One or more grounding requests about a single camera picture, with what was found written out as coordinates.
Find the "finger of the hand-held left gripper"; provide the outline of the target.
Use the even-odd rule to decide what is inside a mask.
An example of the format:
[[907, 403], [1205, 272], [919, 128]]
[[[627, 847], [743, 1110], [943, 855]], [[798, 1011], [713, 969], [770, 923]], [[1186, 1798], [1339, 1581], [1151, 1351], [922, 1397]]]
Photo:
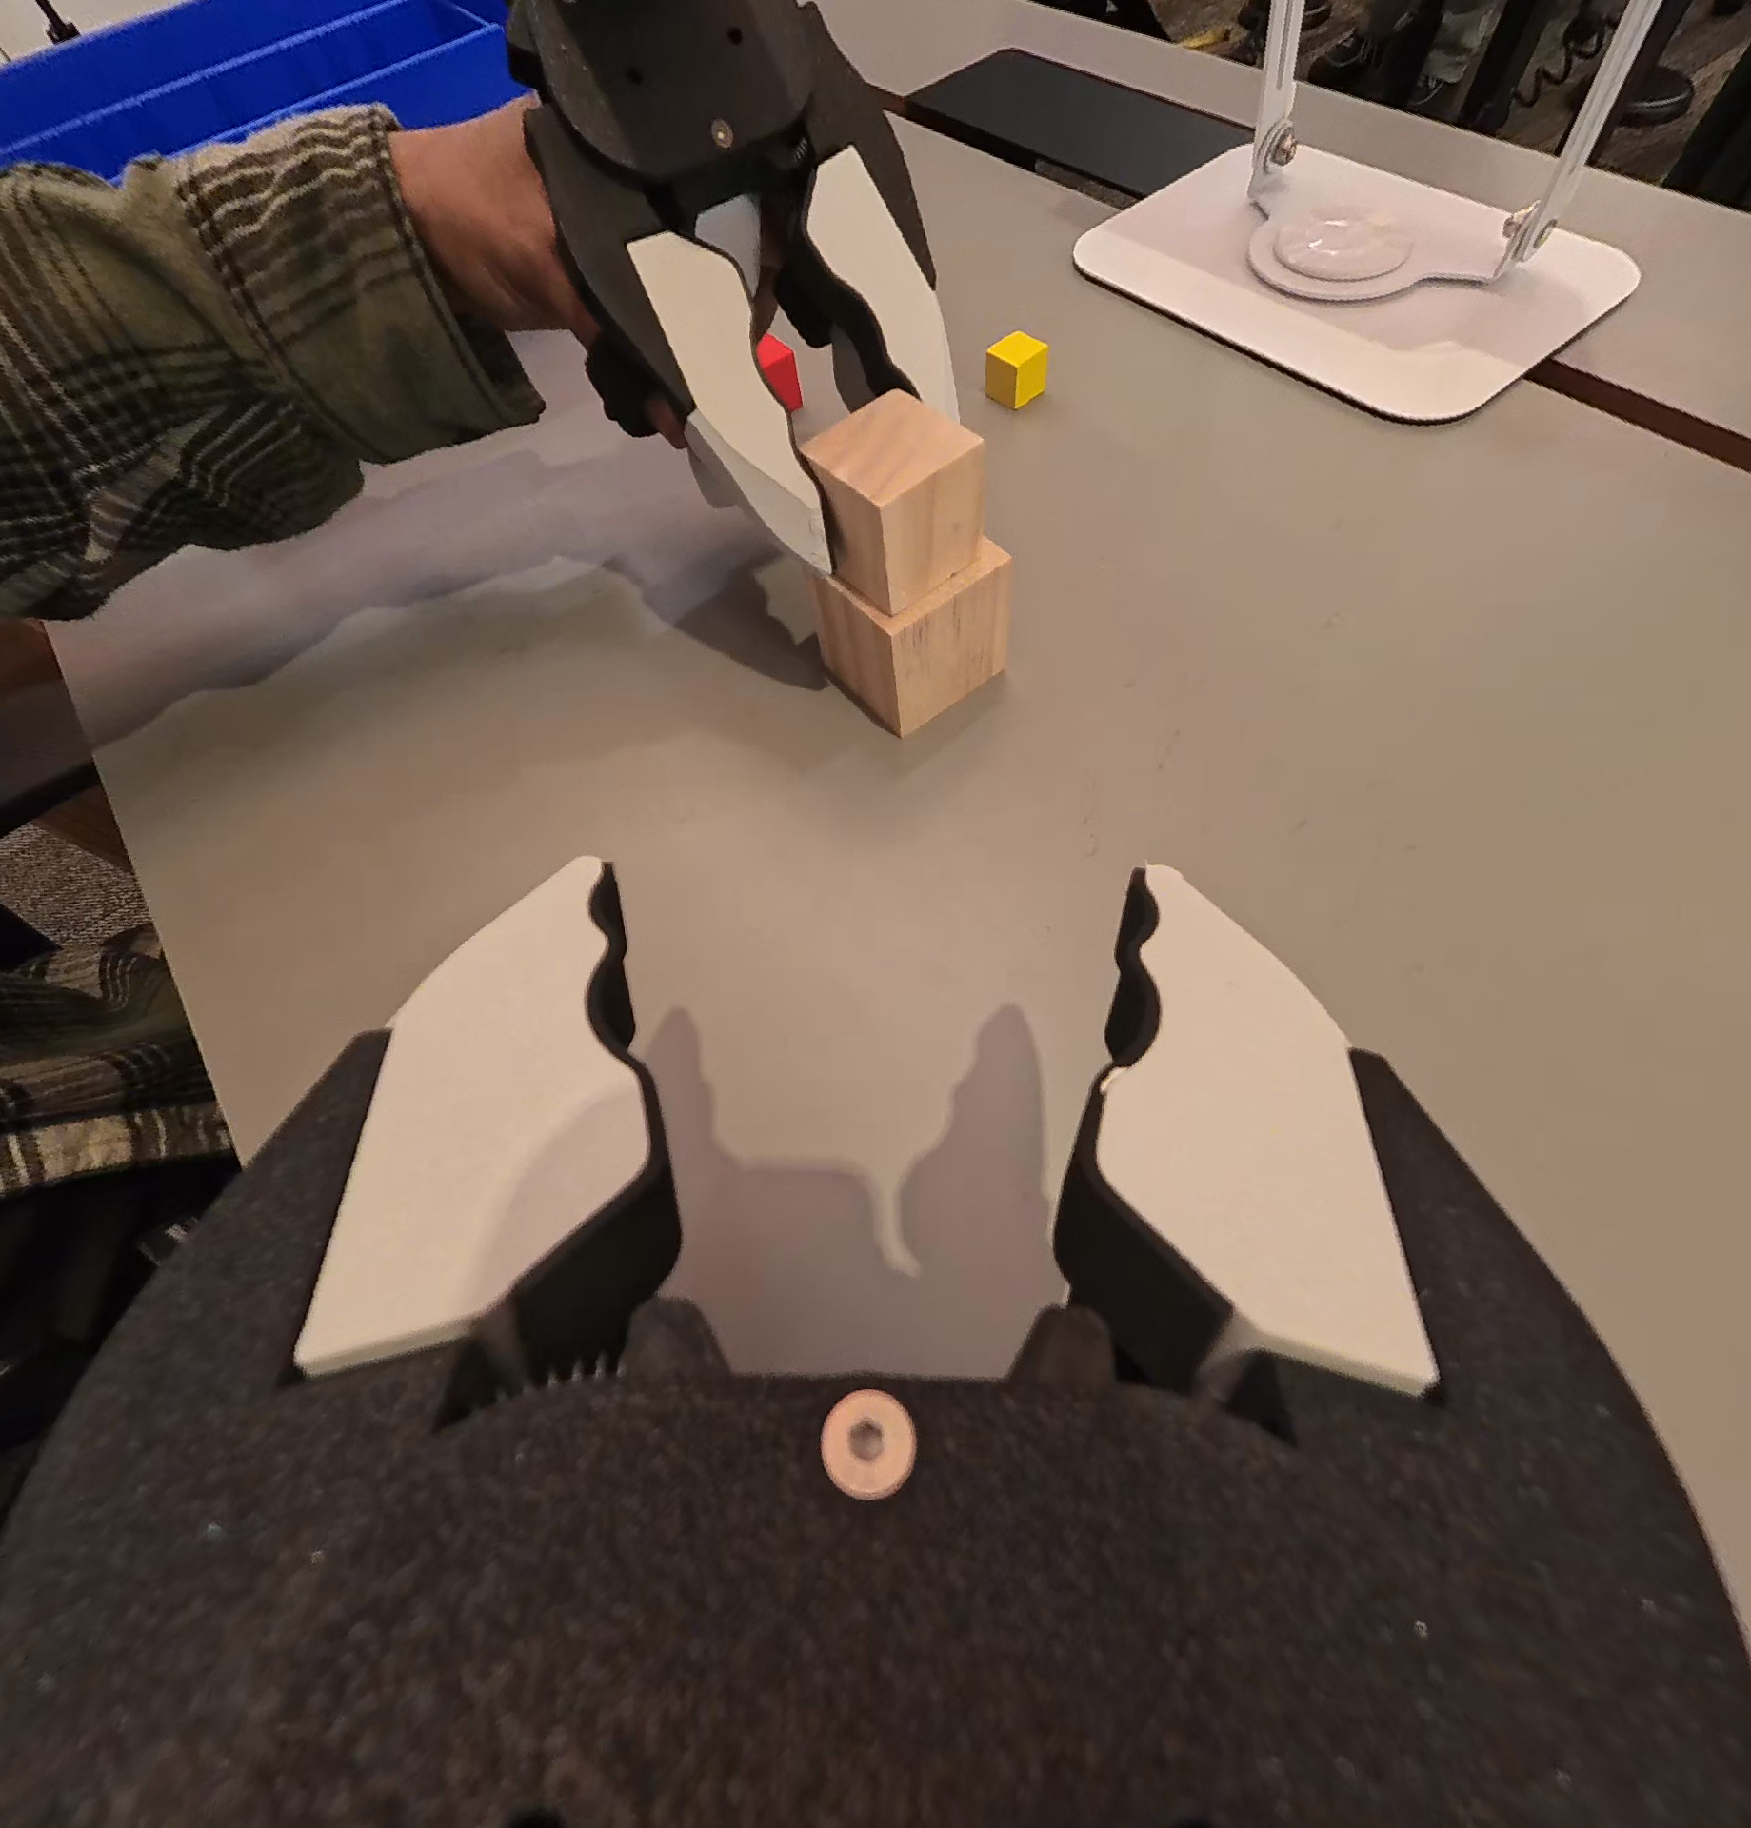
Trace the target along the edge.
[[686, 446], [705, 495], [737, 501], [792, 557], [829, 576], [823, 498], [798, 457], [792, 421], [757, 368], [753, 303], [738, 265], [676, 232], [632, 241], [629, 257], [690, 400]]
[[945, 319], [932, 280], [919, 265], [858, 149], [823, 159], [801, 217], [827, 314], [877, 398], [912, 394], [959, 423], [959, 398]]

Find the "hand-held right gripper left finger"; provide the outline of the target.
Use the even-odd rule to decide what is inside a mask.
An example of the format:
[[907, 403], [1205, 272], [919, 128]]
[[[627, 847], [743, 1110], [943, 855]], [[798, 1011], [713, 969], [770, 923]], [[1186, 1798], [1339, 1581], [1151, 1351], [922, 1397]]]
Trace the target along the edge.
[[464, 1346], [497, 1386], [618, 1358], [680, 1256], [610, 863], [578, 856], [406, 995], [313, 1276], [304, 1378]]

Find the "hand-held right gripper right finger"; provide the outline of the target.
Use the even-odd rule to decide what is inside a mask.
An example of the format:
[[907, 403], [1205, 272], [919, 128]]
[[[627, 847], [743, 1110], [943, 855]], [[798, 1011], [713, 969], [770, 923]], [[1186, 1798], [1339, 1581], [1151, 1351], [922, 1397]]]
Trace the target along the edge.
[[1131, 876], [1107, 1060], [1053, 1259], [1131, 1372], [1226, 1400], [1257, 1357], [1405, 1400], [1438, 1382], [1339, 1022], [1177, 868]]

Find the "small natural wooden cube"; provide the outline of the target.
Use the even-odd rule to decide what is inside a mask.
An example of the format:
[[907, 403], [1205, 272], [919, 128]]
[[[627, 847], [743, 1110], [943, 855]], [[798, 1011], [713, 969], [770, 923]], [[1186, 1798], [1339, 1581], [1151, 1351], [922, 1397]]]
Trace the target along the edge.
[[799, 444], [827, 508], [834, 576], [898, 613], [977, 561], [985, 448], [905, 391], [883, 394]]

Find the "large natural wooden cube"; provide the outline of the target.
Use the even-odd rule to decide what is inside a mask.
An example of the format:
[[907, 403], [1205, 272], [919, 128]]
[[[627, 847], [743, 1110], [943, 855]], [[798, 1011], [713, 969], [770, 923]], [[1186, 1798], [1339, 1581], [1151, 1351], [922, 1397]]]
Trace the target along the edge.
[[890, 734], [919, 732], [1004, 670], [1012, 581], [1012, 557], [990, 536], [975, 561], [898, 611], [811, 576], [829, 679]]

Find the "person's left hand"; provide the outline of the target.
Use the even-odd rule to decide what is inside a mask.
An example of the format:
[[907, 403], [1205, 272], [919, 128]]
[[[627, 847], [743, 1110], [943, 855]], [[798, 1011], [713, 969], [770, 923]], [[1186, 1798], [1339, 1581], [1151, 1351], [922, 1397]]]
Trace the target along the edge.
[[406, 217], [455, 314], [502, 333], [602, 339], [561, 259], [557, 223], [527, 140], [539, 100], [398, 128], [388, 140]]

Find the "black flat tablet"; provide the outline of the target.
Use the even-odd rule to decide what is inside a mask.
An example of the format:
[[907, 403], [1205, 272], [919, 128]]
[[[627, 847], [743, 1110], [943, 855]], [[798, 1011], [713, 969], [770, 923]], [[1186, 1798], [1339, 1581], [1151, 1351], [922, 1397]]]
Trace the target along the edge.
[[1128, 200], [1252, 149], [1248, 128], [1019, 47], [924, 84], [904, 115], [1023, 171]]

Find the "person's plaid shirt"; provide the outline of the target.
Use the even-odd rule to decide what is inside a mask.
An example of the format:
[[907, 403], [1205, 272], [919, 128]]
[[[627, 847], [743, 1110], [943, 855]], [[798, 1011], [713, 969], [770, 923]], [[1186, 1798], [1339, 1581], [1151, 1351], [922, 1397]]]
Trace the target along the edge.
[[228, 1145], [155, 927], [0, 969], [0, 1199]]

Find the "person's dark trousers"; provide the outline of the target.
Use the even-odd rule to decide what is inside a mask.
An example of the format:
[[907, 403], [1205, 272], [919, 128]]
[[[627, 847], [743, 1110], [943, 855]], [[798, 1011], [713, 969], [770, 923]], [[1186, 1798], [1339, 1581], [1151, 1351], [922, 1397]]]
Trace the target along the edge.
[[222, 1152], [0, 1199], [0, 1527], [92, 1357], [235, 1174]]

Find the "blue plastic bin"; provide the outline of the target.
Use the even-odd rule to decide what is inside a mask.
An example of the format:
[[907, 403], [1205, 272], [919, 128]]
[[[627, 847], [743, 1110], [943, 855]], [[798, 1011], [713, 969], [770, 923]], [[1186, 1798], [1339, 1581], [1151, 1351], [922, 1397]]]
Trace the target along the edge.
[[520, 97], [497, 2], [198, 2], [0, 65], [0, 171], [115, 180], [142, 155], [380, 104], [429, 128]]

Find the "white stand with wooden board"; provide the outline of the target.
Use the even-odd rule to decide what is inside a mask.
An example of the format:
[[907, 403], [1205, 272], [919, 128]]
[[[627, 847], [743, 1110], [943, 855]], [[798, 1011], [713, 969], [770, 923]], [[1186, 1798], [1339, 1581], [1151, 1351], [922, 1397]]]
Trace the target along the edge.
[[1505, 212], [1310, 146], [1299, 2], [1269, 9], [1248, 153], [1082, 235], [1092, 283], [1395, 423], [1454, 423], [1632, 296], [1639, 263], [1561, 218], [1658, 2], [1629, 3], [1538, 200]]

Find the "black table bracket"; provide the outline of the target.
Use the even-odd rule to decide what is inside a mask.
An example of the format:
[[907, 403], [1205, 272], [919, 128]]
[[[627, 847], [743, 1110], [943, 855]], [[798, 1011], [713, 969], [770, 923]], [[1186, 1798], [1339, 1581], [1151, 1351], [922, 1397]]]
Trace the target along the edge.
[[46, 630], [0, 624], [0, 841], [98, 786]]

